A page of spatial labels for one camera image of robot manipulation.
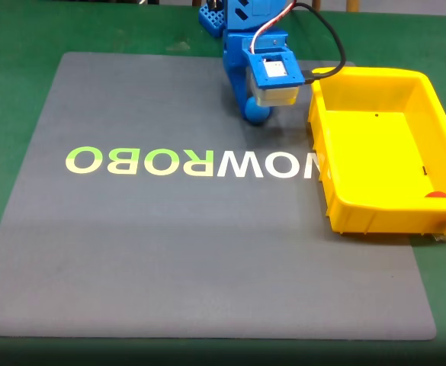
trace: yellow plastic bin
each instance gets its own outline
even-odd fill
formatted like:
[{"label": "yellow plastic bin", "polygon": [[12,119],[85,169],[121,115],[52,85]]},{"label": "yellow plastic bin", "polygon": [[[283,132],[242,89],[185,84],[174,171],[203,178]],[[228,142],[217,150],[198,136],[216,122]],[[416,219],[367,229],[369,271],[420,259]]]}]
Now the yellow plastic bin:
[{"label": "yellow plastic bin", "polygon": [[345,67],[312,89],[309,122],[333,231],[446,234],[446,197],[426,197],[446,196],[446,114],[429,79]]}]

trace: green tabletop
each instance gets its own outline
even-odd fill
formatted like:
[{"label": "green tabletop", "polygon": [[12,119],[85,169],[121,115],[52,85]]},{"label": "green tabletop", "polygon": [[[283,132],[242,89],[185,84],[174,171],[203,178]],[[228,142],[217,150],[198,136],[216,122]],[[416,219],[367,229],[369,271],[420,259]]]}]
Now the green tabletop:
[{"label": "green tabletop", "polygon": [[[334,42],[309,13],[287,16],[289,46],[300,59],[338,59]],[[414,69],[429,76],[446,110],[446,18],[326,12],[358,66]],[[197,21],[197,9],[47,0],[0,0],[0,219],[60,58],[69,51],[220,56],[221,40]],[[0,364],[82,364],[119,360],[321,362],[446,355],[446,243],[412,238],[438,328],[432,342],[224,339],[1,339]]]}]

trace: gray rubber mat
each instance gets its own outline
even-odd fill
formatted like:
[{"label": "gray rubber mat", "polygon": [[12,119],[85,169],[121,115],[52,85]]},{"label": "gray rubber mat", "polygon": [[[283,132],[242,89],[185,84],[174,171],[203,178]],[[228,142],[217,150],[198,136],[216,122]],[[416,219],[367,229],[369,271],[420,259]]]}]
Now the gray rubber mat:
[{"label": "gray rubber mat", "polygon": [[251,127],[221,59],[66,54],[0,225],[0,336],[433,338],[407,238],[331,232],[309,100]]}]

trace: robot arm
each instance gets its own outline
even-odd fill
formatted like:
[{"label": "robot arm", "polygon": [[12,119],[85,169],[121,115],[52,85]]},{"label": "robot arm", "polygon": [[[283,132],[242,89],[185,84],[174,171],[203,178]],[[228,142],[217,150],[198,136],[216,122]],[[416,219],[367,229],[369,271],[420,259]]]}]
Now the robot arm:
[{"label": "robot arm", "polygon": [[271,27],[294,6],[308,8],[332,32],[342,55],[332,74],[345,63],[345,51],[329,23],[309,5],[286,4],[287,0],[207,0],[199,11],[204,28],[215,37],[223,36],[224,69],[242,116],[252,124],[265,122],[275,106],[293,104],[300,86],[319,78],[311,72],[306,74],[308,80],[304,78],[287,47],[287,32]]}]

